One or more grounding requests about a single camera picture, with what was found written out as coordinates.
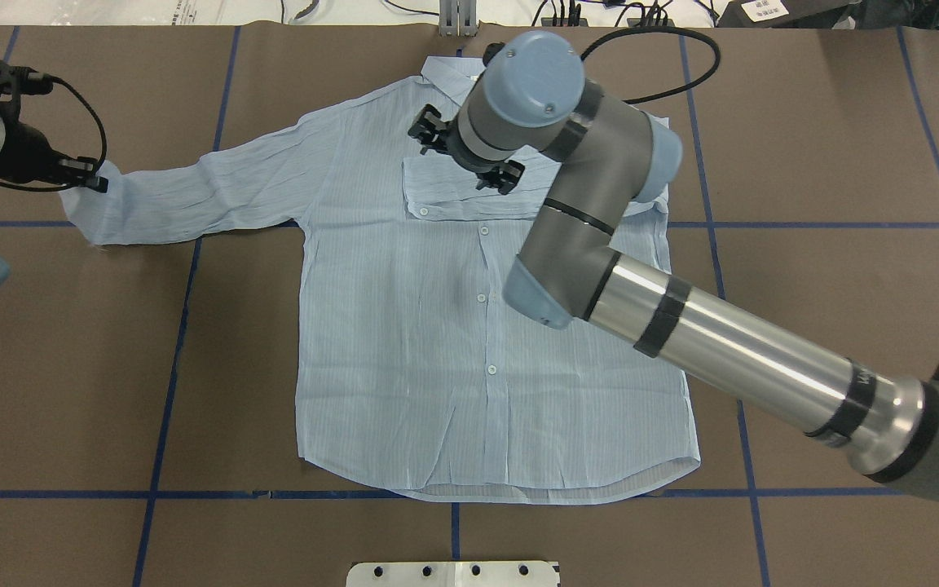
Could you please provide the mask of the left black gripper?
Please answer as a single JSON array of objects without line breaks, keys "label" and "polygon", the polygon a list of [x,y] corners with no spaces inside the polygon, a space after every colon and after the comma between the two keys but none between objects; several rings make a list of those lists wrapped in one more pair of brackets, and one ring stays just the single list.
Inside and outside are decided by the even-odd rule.
[{"label": "left black gripper", "polygon": [[11,124],[5,129],[0,179],[13,183],[62,183],[62,179],[70,179],[72,188],[105,194],[109,179],[98,175],[100,165],[97,157],[60,157],[48,138],[29,124]]}]

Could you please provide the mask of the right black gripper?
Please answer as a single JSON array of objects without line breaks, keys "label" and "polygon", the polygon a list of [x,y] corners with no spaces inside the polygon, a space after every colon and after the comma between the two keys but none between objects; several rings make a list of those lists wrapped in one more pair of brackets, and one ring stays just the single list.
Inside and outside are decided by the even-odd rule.
[{"label": "right black gripper", "polygon": [[462,140],[461,135],[447,135],[444,138],[444,152],[463,170],[477,175],[476,189],[495,190],[500,196],[508,196],[524,175],[525,166],[518,162],[505,162],[511,156],[510,150],[496,150],[484,146],[483,155],[474,152]]}]

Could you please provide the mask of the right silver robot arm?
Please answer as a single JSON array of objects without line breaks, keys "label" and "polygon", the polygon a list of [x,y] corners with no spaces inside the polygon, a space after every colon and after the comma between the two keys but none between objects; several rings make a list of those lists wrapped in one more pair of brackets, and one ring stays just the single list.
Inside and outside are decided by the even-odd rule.
[{"label": "right silver robot arm", "polygon": [[674,179],[681,139],[586,77],[564,38],[533,29],[493,43],[451,121],[432,108],[410,136],[506,194],[534,148],[559,164],[503,296],[534,322],[583,320],[754,404],[872,482],[939,502],[939,365],[927,382],[888,377],[696,289],[611,246],[631,201]]}]

